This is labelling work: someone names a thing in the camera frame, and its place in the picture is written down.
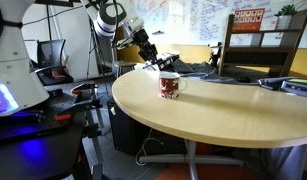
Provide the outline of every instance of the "potted plant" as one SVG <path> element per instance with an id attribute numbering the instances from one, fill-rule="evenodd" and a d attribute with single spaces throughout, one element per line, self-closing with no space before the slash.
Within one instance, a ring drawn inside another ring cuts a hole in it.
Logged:
<path id="1" fill-rule="evenodd" d="M 294 4 L 288 4 L 281 8 L 281 10 L 275 14 L 277 16 L 277 22 L 275 29 L 288 29 L 292 21 L 292 17 L 297 13 Z"/>

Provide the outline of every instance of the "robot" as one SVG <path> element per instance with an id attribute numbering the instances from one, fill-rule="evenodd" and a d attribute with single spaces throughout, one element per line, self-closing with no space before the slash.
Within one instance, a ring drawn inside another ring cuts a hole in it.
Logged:
<path id="1" fill-rule="evenodd" d="M 35 0 L 0 0 L 0 117 L 12 115 L 49 98 L 36 73 L 30 66 L 22 36 L 22 18 Z M 140 48 L 139 55 L 154 64 L 157 50 L 144 30 L 144 21 L 137 17 L 128 0 L 90 2 L 81 0 L 95 31 L 101 38 L 113 39 L 115 30 L 122 26 L 129 37 L 113 47 L 130 45 Z"/>

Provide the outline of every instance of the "bookshelf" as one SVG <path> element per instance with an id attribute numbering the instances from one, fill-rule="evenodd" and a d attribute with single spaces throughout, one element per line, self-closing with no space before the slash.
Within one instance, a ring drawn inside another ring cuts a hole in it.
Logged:
<path id="1" fill-rule="evenodd" d="M 220 76 L 227 66 L 268 67 L 269 77 L 288 76 L 307 24 L 307 9 L 295 14 L 290 27 L 283 30 L 236 32 L 232 29 L 233 22 L 234 15 L 229 15 L 219 63 L 218 74 Z M 282 33 L 280 43 L 277 45 L 264 44 L 263 39 L 269 33 Z M 252 35 L 250 44 L 230 45 L 233 34 Z"/>

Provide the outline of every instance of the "table leg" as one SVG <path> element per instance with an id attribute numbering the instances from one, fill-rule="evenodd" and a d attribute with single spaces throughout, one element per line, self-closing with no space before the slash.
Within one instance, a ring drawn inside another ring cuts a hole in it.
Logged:
<path id="1" fill-rule="evenodd" d="M 152 155 L 142 156 L 139 158 L 140 163 L 145 162 L 163 162 L 163 163 L 188 163 L 190 168 L 190 175 L 192 180 L 197 180 L 197 171 L 195 164 L 231 164 L 231 165 L 243 165 L 243 161 L 240 159 L 220 157 L 220 156 L 207 156 L 196 155 L 196 142 L 191 140 L 185 140 L 187 154 L 164 154 L 164 155 Z"/>
<path id="2" fill-rule="evenodd" d="M 85 154 L 85 149 L 83 147 L 83 144 L 81 142 L 80 144 L 80 154 L 79 154 L 80 159 L 78 162 L 76 162 L 72 168 L 72 175 L 74 179 L 78 180 L 93 180 L 89 162 L 87 160 L 86 154 Z"/>

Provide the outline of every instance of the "box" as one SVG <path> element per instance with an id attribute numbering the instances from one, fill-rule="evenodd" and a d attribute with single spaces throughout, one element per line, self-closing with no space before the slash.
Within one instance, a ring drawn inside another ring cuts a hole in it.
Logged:
<path id="1" fill-rule="evenodd" d="M 283 81 L 281 90 L 307 97 L 307 79 L 290 79 Z"/>
<path id="2" fill-rule="evenodd" d="M 233 32 L 259 31 L 264 8 L 236 10 L 234 12 Z"/>

